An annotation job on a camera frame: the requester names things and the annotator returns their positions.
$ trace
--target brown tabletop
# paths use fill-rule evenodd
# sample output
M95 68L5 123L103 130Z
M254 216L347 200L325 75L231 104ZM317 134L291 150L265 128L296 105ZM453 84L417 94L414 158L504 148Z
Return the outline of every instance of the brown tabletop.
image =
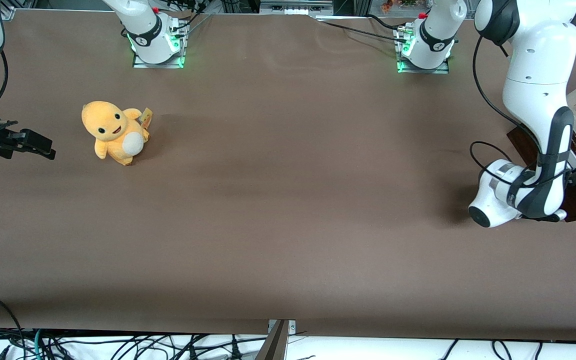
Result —
M120 30L6 23L0 117L57 150L0 159L0 299L23 327L576 340L576 222L467 214L469 144L520 161L473 83L473 23L449 75L397 73L390 41L307 16L213 16L180 70L131 68ZM508 62L488 41L479 59L500 105ZM96 157L94 100L154 112L133 166Z

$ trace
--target plush toy tag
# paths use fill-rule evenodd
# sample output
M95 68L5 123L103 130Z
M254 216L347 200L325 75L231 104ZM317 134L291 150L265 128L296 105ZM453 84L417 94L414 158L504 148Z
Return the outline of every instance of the plush toy tag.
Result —
M139 123L141 124L142 128L148 129L148 127L151 125L151 120L153 120L153 112L148 109L148 107L146 107L146 110L144 110L139 117Z

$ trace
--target plush toy white belly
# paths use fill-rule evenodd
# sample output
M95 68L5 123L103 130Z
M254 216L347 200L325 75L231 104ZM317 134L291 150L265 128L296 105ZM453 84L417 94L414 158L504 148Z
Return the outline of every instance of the plush toy white belly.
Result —
M121 148L128 155L137 155L144 148L144 137L139 132L129 132L123 138Z

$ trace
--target black strap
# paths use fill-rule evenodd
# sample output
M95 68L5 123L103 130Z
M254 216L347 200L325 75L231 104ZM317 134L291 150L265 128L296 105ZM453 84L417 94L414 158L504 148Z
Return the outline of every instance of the black strap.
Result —
M430 51L433 51L435 53L444 50L446 46L450 45L450 43L455 38L455 35L452 35L448 39L438 39L432 37L432 35L430 35L426 30L425 20L421 23L421 26L419 26L419 34L421 34L421 39L423 39L423 41L430 47Z
M569 159L569 152L564 151L560 153L539 153L537 155L537 164L557 164L560 162L565 162Z
M162 32L162 18L159 16L155 16L155 18L157 18L157 23L155 23L155 26L143 34L135 34L128 31L128 36L130 36L130 39L137 43L138 46L150 46L151 41L153 41L153 39L159 36L160 32Z
M515 201L517 200L517 192L519 192L519 189L521 189L524 182L526 180L532 178L533 176L535 176L534 171L526 170L526 171L522 172L521 174L519 174L519 176L517 178L515 178L515 180L512 182L512 184L510 184L510 188L508 189L508 194L505 197L505 202L508 205L510 205L510 207L517 209L517 207L515 206Z

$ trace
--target stuffed animal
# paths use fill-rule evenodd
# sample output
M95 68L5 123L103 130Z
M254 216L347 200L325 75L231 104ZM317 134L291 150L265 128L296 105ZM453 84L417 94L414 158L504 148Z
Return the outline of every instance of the stuffed animal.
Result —
M133 157L144 148L151 136L147 129L152 116L148 108L143 114L137 109L122 111L106 101L90 102L81 110L86 130L96 138L94 153L100 159L108 154L122 166L132 164Z

